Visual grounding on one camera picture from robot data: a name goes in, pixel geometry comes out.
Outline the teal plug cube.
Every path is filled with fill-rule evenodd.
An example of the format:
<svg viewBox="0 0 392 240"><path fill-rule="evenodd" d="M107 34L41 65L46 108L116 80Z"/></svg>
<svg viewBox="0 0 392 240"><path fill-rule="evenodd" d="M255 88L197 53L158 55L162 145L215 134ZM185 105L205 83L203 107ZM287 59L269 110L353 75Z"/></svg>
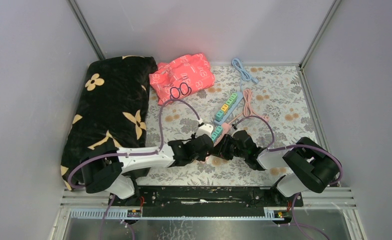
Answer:
<svg viewBox="0 0 392 240"><path fill-rule="evenodd" d="M218 134L217 134L216 132L213 132L213 133L211 134L211 139L212 139L212 141L213 141L214 143L216 142L217 138L218 138Z"/></svg>
<svg viewBox="0 0 392 240"><path fill-rule="evenodd" d="M219 110L216 114L215 114L215 121L220 122L224 117L224 112L222 110Z"/></svg>
<svg viewBox="0 0 392 240"><path fill-rule="evenodd" d="M217 127L215 128L214 133L215 133L217 136L220 136L220 135L222 134L222 132L223 132L223 128L222 128L221 126L217 126Z"/></svg>

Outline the pink power strip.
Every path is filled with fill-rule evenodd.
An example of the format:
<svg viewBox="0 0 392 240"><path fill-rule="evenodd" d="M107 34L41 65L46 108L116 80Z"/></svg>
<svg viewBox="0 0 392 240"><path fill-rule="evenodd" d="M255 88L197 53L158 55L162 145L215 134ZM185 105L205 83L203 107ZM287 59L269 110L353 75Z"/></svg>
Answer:
<svg viewBox="0 0 392 240"><path fill-rule="evenodd" d="M258 156L262 151L266 150L266 148L257 146L247 131L244 129L238 130L237 126L244 120L256 118L265 123L269 130L272 128L269 125L268 116L260 116L254 111L251 106L252 97L253 92L250 89L247 88L243 90L243 110L229 123L225 122L221 125L223 131L216 138L211 155L227 161L232 160L235 157L242 158L249 166L257 169L259 164Z"/></svg>

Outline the yellow plug cube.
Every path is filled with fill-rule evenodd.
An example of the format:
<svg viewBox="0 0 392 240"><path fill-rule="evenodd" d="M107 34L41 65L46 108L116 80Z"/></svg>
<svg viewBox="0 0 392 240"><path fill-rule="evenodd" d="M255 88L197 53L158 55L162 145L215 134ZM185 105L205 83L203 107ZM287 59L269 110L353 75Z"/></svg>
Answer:
<svg viewBox="0 0 392 240"><path fill-rule="evenodd" d="M227 112L228 112L228 110L229 110L229 105L227 105L227 104L223 104L222 106L221 106L221 108L220 108L220 110L224 113L224 114L226 114Z"/></svg>

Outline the green plug cube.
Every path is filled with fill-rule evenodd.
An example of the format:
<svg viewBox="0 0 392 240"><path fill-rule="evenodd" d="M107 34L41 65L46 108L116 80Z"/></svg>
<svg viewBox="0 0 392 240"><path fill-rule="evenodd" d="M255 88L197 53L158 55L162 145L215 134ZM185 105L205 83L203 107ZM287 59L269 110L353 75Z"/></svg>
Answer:
<svg viewBox="0 0 392 240"><path fill-rule="evenodd" d="M229 98L229 99L226 101L226 104L230 107L230 106L232 106L232 105L234 104L234 102L235 102L234 99Z"/></svg>
<svg viewBox="0 0 392 240"><path fill-rule="evenodd" d="M233 93L233 94L230 96L230 99L236 100L237 97L238 97L238 94L235 92L235 93Z"/></svg>

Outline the green plug cube bottom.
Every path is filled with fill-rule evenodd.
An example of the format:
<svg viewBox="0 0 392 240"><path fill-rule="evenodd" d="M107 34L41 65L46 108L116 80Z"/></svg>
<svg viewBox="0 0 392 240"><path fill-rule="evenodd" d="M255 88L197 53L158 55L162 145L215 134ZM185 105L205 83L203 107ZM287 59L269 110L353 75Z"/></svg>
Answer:
<svg viewBox="0 0 392 240"><path fill-rule="evenodd" d="M235 93L233 93L233 94L230 96L230 99L236 100L237 97L238 97L238 94L235 92Z"/></svg>

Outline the blue power strip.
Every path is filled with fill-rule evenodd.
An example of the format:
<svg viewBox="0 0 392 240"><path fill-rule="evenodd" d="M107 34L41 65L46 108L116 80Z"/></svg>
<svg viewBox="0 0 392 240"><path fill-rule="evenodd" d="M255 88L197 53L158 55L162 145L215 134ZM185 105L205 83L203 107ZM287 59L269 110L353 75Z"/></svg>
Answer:
<svg viewBox="0 0 392 240"><path fill-rule="evenodd" d="M245 102L245 109L243 110L244 116L256 115L254 110L250 106L249 96L252 92L249 89L245 89L243 91L243 82L252 82L257 85L259 83L259 80L256 77L252 76L248 72L248 70L243 67L243 64L239 58L232 59L231 64L240 74L240 90L233 92L215 114L214 123L218 126L222 125L227 121L227 118L238 107L241 101Z"/></svg>

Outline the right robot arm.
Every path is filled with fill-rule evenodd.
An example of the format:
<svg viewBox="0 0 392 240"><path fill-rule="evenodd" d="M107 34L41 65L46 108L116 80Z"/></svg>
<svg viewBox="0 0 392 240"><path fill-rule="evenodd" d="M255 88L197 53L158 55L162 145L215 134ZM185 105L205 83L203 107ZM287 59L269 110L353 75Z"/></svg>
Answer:
<svg viewBox="0 0 392 240"><path fill-rule="evenodd" d="M268 149L257 146L245 130L225 135L213 148L212 155L231 160L242 158L253 170L289 168L272 186L272 203L283 206L290 197L310 190L322 193L342 170L341 163L308 137L294 145Z"/></svg>

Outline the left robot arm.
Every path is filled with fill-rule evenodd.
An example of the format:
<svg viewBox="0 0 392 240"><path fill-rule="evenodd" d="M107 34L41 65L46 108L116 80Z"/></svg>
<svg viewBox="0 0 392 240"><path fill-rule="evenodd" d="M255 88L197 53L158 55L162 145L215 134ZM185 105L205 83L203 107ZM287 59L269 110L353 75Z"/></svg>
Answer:
<svg viewBox="0 0 392 240"><path fill-rule="evenodd" d="M139 199L135 180L126 173L149 168L183 167L203 161L213 150L207 134L194 139L172 140L160 149L155 147L123 148L83 159L80 165L86 193L108 192L131 206Z"/></svg>

